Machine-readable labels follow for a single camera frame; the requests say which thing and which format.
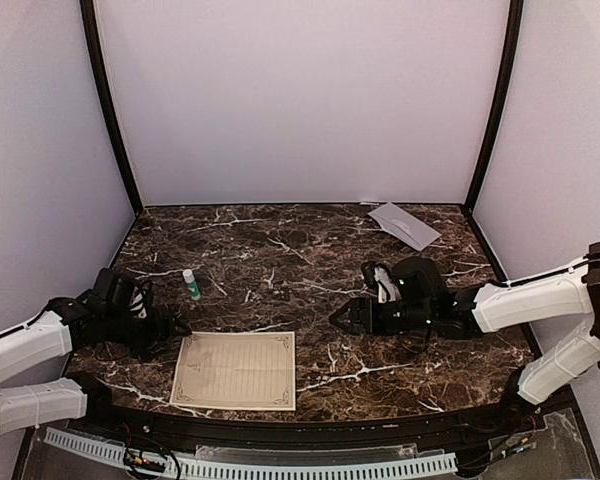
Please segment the cream lined letter paper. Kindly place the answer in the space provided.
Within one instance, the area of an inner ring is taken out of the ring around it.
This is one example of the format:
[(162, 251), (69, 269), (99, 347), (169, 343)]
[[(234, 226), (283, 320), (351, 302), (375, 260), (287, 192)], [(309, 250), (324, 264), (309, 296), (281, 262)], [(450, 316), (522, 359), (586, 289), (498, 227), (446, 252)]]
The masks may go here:
[(181, 343), (170, 403), (231, 411), (294, 411), (293, 332), (195, 332)]

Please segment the grey paper envelope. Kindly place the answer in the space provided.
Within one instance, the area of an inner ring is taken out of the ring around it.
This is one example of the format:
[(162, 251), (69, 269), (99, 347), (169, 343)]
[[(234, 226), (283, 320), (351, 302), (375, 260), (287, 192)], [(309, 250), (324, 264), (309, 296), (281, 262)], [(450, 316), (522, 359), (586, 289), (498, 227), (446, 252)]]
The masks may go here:
[(441, 237), (438, 231), (393, 203), (381, 205), (368, 215), (385, 233), (416, 251), (424, 250)]

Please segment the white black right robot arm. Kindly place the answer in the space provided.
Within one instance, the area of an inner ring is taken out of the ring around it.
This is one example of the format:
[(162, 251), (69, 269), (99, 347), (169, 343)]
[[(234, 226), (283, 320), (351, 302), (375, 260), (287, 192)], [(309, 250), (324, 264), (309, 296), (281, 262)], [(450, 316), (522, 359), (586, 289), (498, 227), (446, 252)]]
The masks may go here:
[(593, 366), (600, 368), (600, 242), (552, 271), (514, 281), (451, 290), (436, 264), (409, 257), (393, 268), (361, 267), (375, 297), (356, 297), (329, 318), (350, 334), (393, 336), (416, 330), (466, 340), (523, 323), (582, 316), (581, 323), (539, 359), (514, 372), (490, 424), (514, 432), (529, 410)]

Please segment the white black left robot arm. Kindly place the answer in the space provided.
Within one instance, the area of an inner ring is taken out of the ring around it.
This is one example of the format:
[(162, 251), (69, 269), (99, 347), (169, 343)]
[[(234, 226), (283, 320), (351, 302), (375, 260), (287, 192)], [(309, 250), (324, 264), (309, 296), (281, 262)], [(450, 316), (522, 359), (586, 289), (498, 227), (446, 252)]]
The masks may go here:
[(33, 318), (0, 332), (0, 436), (42, 424), (80, 419), (100, 436), (121, 427), (110, 389), (78, 372), (47, 383), (4, 388), (5, 381), (53, 358), (103, 343), (124, 346), (148, 361), (190, 328), (152, 304), (148, 290), (120, 293), (87, 290), (77, 298), (57, 297)]

